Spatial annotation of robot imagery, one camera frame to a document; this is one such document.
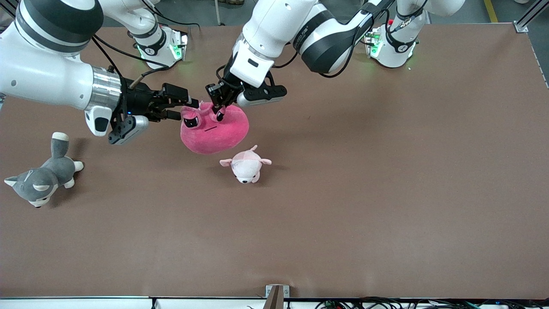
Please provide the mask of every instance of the black cable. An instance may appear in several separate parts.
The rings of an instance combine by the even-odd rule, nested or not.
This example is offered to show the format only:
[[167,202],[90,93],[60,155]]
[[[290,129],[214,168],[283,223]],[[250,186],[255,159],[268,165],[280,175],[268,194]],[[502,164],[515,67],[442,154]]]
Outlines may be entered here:
[[353,37],[352,37],[351,51],[349,52],[349,56],[347,57],[347,60],[345,61],[345,64],[343,65],[341,70],[339,70],[339,72],[337,72],[333,75],[326,75],[324,73],[320,73],[320,76],[325,77],[325,78],[334,78],[334,77],[339,76],[339,74],[343,73],[343,71],[347,68],[347,65],[349,65],[349,62],[351,61],[352,52],[355,50],[355,41],[356,41],[356,35],[358,34],[358,29],[359,28],[357,27],[356,30],[355,30],[355,35],[353,35]]
[[153,14],[156,14],[156,15],[164,18],[165,20],[169,20],[174,24],[184,25],[184,26],[196,25],[196,26],[198,26],[198,29],[200,29],[200,25],[197,24],[197,23],[180,23],[179,21],[169,19],[168,17],[164,16],[164,14],[162,14],[162,12],[157,7],[154,7],[154,8],[151,7],[147,2],[145,2],[145,0],[141,0],[141,2],[143,2],[143,4],[145,4],[147,6],[147,8],[149,8],[149,10],[151,10],[153,12]]
[[321,305],[324,305],[321,309],[351,309],[351,307],[349,307],[349,305],[347,305],[347,303],[345,302],[340,302],[340,301],[337,301],[337,300],[325,300],[325,301],[322,301],[320,303],[318,303],[318,305],[316,305],[315,309],[318,309]]
[[375,301],[375,300],[371,300],[371,299],[365,299],[363,300],[364,302],[374,302],[374,304],[366,309],[372,309],[373,307],[376,307],[376,306],[383,306],[385,309],[389,309],[387,308],[386,304],[383,303],[383,302],[379,302],[379,301]]
[[292,63],[292,61],[295,59],[295,57],[297,57],[299,54],[299,52],[295,51],[295,54],[294,56],[290,59],[290,61],[284,63],[284,64],[281,64],[281,65],[273,65],[273,68],[275,69],[282,69],[284,67],[286,67],[288,64]]
[[120,79],[123,79],[124,77],[122,76],[122,73],[120,73],[118,67],[116,67],[116,64],[114,64],[114,61],[110,58],[109,54],[107,54],[107,52],[103,49],[103,46],[101,46],[101,45],[99,44],[99,42],[97,42],[97,40],[96,40],[95,37],[92,37],[92,41],[97,45],[97,47],[103,52],[103,54],[105,55],[105,57],[109,60],[110,65],[112,65],[113,68],[116,70],[116,72],[117,72],[118,75],[120,76]]
[[129,54],[125,51],[121,51],[120,49],[112,46],[111,44],[108,44],[107,42],[105,42],[102,38],[98,37],[97,35],[93,35],[93,37],[95,37],[99,42],[103,43],[105,46],[109,47],[110,49],[112,49],[113,51],[115,52],[119,52],[125,56],[128,56],[128,57],[131,57],[133,59],[137,59],[137,60],[141,60],[141,61],[145,61],[145,62],[148,62],[148,63],[152,63],[152,64],[156,64],[156,65],[159,65],[161,67],[166,67],[165,64],[162,64],[162,63],[159,63],[159,62],[156,62],[156,61],[152,61],[152,60],[147,60],[147,59],[143,59],[141,57],[138,57],[138,56],[134,56],[132,54]]
[[240,90],[242,89],[242,87],[239,87],[239,86],[234,86],[233,84],[231,84],[230,82],[226,81],[224,78],[222,78],[220,75],[219,75],[219,72],[225,68],[225,65],[222,65],[220,66],[219,68],[217,68],[217,70],[215,70],[215,76],[221,80],[222,82],[225,83],[225,85],[231,87],[232,89],[237,89],[237,90]]
[[[425,0],[419,9],[417,9],[415,12],[413,12],[412,14],[409,14],[409,15],[407,15],[407,16],[411,16],[410,18],[414,18],[414,16],[415,16],[419,11],[421,11],[421,10],[425,7],[425,5],[427,4],[428,1],[429,1],[429,0]],[[388,33],[392,34],[392,33],[397,32],[398,30],[400,30],[399,27],[400,27],[400,25],[402,25],[402,23],[404,23],[404,21],[401,22],[397,27],[395,27],[395,30],[393,30],[393,31],[389,31],[389,30],[387,29],[387,23],[385,23],[385,30],[386,30]]]
[[377,301],[377,302],[385,303],[385,304],[389,305],[391,307],[391,309],[404,309],[402,307],[402,304],[400,304],[400,302],[397,299],[389,299],[389,298],[384,298],[384,297],[369,297],[368,299],[373,300],[373,301]]
[[[131,57],[131,58],[134,58],[134,59],[137,59],[137,60],[142,60],[142,61],[145,61],[145,62],[148,62],[148,63],[152,63],[152,64],[156,64],[156,65],[159,65],[160,67],[159,68],[156,68],[156,69],[152,69],[152,70],[149,70],[149,71],[146,71],[145,73],[141,74],[141,77],[145,77],[147,75],[150,75],[152,73],[156,73],[156,72],[159,72],[159,71],[166,71],[168,70],[170,67],[168,67],[167,65],[163,64],[163,63],[159,63],[159,62],[156,62],[156,61],[152,61],[152,60],[147,60],[147,59],[143,59],[143,58],[140,58],[138,56],[134,56],[132,54],[129,54],[129,53],[126,53],[125,51],[121,51],[120,49],[112,46],[111,44],[108,44],[107,42],[105,42],[102,38],[98,37],[97,35],[93,35],[93,38],[92,38],[95,41],[95,39],[97,39],[99,42],[105,44],[107,47],[109,47],[110,49],[116,51],[116,52],[119,52],[125,56],[128,56],[128,57]],[[114,62],[109,58],[109,60],[111,61],[111,64],[113,64],[113,67],[116,69],[116,72],[122,77],[122,74],[120,74],[120,71],[118,70],[118,68],[116,68],[116,66],[114,65]]]

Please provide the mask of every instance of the stuffed toy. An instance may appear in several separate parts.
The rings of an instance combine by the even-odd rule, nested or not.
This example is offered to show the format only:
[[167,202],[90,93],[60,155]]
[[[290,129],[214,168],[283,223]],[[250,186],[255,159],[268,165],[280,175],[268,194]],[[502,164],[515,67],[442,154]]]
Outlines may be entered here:
[[69,150],[69,137],[65,133],[52,135],[52,157],[41,167],[19,176],[4,179],[4,182],[34,207],[40,208],[49,201],[59,186],[74,186],[73,175],[84,168],[80,161],[65,157]]
[[248,117],[234,105],[217,114],[211,102],[201,102],[198,109],[181,109],[181,140],[192,152],[210,155],[238,145],[248,133]]
[[257,145],[250,150],[237,153],[232,159],[219,161],[224,167],[231,167],[234,176],[243,184],[257,183],[259,180],[259,170],[263,164],[271,165],[269,159],[262,159],[254,150]]

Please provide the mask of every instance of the metal bracket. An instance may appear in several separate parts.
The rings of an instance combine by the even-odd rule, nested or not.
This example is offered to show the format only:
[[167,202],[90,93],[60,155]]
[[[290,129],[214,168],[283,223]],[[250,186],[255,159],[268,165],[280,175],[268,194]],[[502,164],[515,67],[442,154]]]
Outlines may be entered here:
[[528,32],[528,27],[526,27],[526,26],[520,27],[516,20],[513,21],[513,26],[515,27],[515,31],[517,33],[527,33]]
[[265,294],[267,300],[263,305],[263,309],[282,309],[284,308],[284,298],[290,297],[290,286],[282,284],[267,285],[265,286]]
[[271,290],[275,286],[280,286],[283,291],[283,297],[284,298],[290,298],[290,286],[289,285],[283,285],[283,284],[269,284],[265,285],[265,297],[269,297],[269,294],[271,293]]

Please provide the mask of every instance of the light pink plush pig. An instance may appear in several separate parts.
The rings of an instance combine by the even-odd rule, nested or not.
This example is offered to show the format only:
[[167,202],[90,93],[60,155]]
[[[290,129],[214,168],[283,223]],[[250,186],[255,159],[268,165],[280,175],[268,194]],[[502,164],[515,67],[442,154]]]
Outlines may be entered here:
[[232,159],[221,160],[219,163],[224,167],[231,167],[234,176],[243,184],[257,183],[259,180],[259,170],[263,164],[271,165],[269,159],[262,159],[254,150],[257,145],[250,150],[237,153]]

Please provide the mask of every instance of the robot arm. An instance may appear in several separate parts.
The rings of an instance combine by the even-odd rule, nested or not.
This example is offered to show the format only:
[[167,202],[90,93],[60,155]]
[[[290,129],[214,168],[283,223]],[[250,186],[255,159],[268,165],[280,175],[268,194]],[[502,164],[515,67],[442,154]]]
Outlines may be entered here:
[[[64,19],[63,16],[74,16]],[[112,70],[80,61],[80,51],[103,24],[97,0],[22,0],[15,21],[0,34],[0,98],[13,96],[85,111],[97,136],[109,134],[111,144],[124,144],[148,122],[181,120],[167,108],[198,108],[186,89],[164,84],[153,91]]]
[[416,39],[427,21],[427,12],[439,16],[455,14],[465,0],[397,0],[397,13],[390,26],[382,25],[369,39],[370,57],[388,68],[397,68],[412,56]]
[[238,102],[251,106],[280,101],[287,93],[274,84],[270,69],[288,42],[313,72],[326,74],[340,67],[375,18],[394,0],[365,3],[346,24],[336,21],[317,0],[260,0],[233,47],[217,85],[206,87],[214,112]]
[[[154,7],[160,0],[144,0]],[[144,9],[142,0],[99,0],[106,16],[126,27],[137,42],[141,58],[168,67],[183,59],[187,47],[187,34],[160,25],[155,16]],[[160,66],[147,63],[151,68]]]

